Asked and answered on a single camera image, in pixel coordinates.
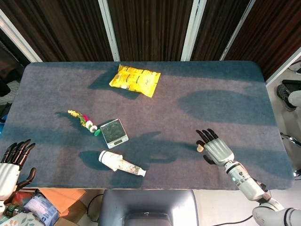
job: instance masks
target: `white robotic hand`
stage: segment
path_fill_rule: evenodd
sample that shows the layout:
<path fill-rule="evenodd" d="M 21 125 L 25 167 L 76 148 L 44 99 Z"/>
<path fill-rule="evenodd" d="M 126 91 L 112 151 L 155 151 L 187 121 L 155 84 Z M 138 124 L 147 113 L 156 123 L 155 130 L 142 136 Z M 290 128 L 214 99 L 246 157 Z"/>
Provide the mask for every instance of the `white robotic hand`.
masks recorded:
<path fill-rule="evenodd" d="M 204 159 L 209 164 L 224 166 L 230 179 L 236 184 L 248 200 L 257 201 L 260 205 L 253 209 L 252 215 L 260 226 L 299 226 L 301 225 L 301 210 L 286 208 L 270 197 L 265 191 L 265 185 L 250 177 L 244 166 L 234 161 L 234 154 L 226 143 L 218 138 L 212 129 L 196 130 L 204 141 L 198 140 L 197 145 L 208 152 Z"/>
<path fill-rule="evenodd" d="M 27 159 L 29 152 L 35 144 L 28 144 L 31 140 L 13 143 L 8 147 L 0 162 L 0 216 L 4 212 L 4 201 L 8 199 L 14 191 L 30 184 L 36 174 L 36 168 L 32 168 L 25 181 L 17 183 L 20 171 Z"/>

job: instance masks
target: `gray chair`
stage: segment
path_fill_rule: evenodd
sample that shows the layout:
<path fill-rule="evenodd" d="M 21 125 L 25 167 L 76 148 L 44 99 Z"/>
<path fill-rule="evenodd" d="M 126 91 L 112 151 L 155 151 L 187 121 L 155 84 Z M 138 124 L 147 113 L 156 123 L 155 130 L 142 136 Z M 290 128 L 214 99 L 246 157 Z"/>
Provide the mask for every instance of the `gray chair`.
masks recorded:
<path fill-rule="evenodd" d="M 99 226 L 198 226 L 192 190 L 106 190 Z"/>

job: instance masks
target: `table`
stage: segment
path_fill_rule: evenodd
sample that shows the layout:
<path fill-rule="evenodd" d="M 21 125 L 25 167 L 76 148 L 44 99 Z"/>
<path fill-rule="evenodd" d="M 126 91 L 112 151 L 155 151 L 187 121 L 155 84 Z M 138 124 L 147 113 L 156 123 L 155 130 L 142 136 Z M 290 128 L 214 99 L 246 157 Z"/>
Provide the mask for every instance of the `table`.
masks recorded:
<path fill-rule="evenodd" d="M 30 187 L 227 189 L 223 167 L 196 151 L 195 129 L 213 129 L 251 176 L 268 189 L 293 183 L 290 162 L 257 64 L 247 61 L 122 62 L 161 72 L 153 98 L 109 86 L 119 62 L 32 63 L 25 69 L 0 143 L 31 138 L 37 145 L 23 167 L 37 175 Z M 72 109 L 94 124 L 119 118 L 129 141 L 111 151 L 147 170 L 113 172 L 98 161 L 108 150 Z"/>

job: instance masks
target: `yellow flower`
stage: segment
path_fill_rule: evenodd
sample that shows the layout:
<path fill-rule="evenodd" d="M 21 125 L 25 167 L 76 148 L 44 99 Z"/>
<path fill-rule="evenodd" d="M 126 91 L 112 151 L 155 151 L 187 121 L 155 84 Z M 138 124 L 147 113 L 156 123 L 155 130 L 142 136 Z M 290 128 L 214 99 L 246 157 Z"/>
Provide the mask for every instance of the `yellow flower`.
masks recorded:
<path fill-rule="evenodd" d="M 73 110 L 68 110 L 68 113 L 69 113 L 70 115 L 72 115 L 73 117 L 79 116 L 79 114 L 78 114 L 76 111 L 73 111 Z"/>

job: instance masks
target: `person's leg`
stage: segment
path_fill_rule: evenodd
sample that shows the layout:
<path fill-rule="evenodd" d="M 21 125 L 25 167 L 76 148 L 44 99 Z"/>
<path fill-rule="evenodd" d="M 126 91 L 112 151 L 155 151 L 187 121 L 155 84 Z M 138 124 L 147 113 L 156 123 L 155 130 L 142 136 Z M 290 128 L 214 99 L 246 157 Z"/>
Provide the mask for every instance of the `person's leg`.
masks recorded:
<path fill-rule="evenodd" d="M 282 100 L 284 107 L 288 110 L 288 111 L 294 111 L 296 110 L 296 106 L 293 105 L 292 103 L 290 103 L 290 101 L 288 100 L 291 92 L 288 90 L 288 88 L 284 85 L 281 84 L 277 87 L 277 91 L 276 91 L 277 96 Z"/>
<path fill-rule="evenodd" d="M 301 107 L 301 90 L 294 91 L 288 96 L 288 101 L 290 104 Z"/>

